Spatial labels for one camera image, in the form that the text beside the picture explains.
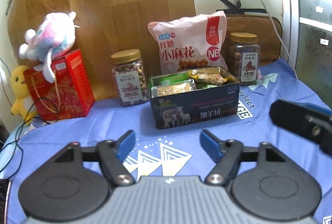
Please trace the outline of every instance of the wooden wall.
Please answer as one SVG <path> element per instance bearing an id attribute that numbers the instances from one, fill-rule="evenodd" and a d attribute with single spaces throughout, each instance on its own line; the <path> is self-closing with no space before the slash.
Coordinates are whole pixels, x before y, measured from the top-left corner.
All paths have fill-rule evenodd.
<path id="1" fill-rule="evenodd" d="M 50 12 L 75 11 L 76 43 L 97 100 L 116 97 L 111 77 L 110 55 L 119 50 L 139 48 L 147 77 L 160 73 L 157 42 L 150 35 L 150 21 L 170 21 L 194 16 L 194 0 L 14 0 L 8 19 L 8 33 L 19 64 L 19 46 L 27 29 L 37 29 Z"/>

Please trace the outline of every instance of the gold jar lid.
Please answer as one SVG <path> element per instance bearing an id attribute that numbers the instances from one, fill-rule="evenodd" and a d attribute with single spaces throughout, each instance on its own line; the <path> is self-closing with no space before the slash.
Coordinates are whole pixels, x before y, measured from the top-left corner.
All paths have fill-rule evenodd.
<path id="1" fill-rule="evenodd" d="M 257 35 L 251 33 L 230 33 L 230 40 L 234 42 L 253 43 L 257 42 Z"/>
<path id="2" fill-rule="evenodd" d="M 133 62 L 139 58 L 141 58 L 141 52 L 139 49 L 122 50 L 111 55 L 112 63 L 115 65 Z"/>

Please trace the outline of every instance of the jar label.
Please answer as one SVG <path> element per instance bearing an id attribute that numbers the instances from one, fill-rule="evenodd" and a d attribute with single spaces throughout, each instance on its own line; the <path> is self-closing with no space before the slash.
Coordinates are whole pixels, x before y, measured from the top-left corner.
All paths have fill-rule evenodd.
<path id="1" fill-rule="evenodd" d="M 243 53 L 241 82 L 255 81 L 257 75 L 258 53 Z"/>
<path id="2" fill-rule="evenodd" d="M 143 99 L 137 71 L 116 74 L 115 79 L 123 102 L 134 103 Z"/>

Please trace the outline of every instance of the nut jar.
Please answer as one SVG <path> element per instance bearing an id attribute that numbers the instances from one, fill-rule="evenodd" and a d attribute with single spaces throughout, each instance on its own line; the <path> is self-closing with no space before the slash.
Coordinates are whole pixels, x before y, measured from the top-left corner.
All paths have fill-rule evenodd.
<path id="1" fill-rule="evenodd" d="M 139 49 L 119 51 L 111 55 L 112 74 L 121 106 L 146 103 L 148 92 Z"/>
<path id="2" fill-rule="evenodd" d="M 256 84 L 261 48 L 257 36 L 250 33 L 231 33 L 229 72 L 240 80 L 240 85 Z"/>

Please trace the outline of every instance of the plush toy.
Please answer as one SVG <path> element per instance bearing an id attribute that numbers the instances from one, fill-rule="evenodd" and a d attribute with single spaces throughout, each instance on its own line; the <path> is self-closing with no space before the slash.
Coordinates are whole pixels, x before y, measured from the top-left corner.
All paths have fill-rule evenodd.
<path id="1" fill-rule="evenodd" d="M 34 101 L 32 100 L 28 86 L 25 82 L 23 72 L 27 70 L 27 66 L 16 67 L 10 77 L 10 82 L 15 95 L 15 102 L 12 106 L 12 114 L 21 115 L 23 119 L 26 119 L 26 124 L 29 125 L 29 120 L 38 114 L 35 106 L 31 108 Z"/>
<path id="2" fill-rule="evenodd" d="M 75 27 L 78 27 L 74 25 L 75 17 L 75 12 L 47 14 L 37 33 L 33 29 L 26 31 L 26 43 L 19 48 L 21 59 L 38 59 L 44 63 L 43 75 L 50 83 L 55 79 L 52 60 L 64 55 L 75 42 Z"/>

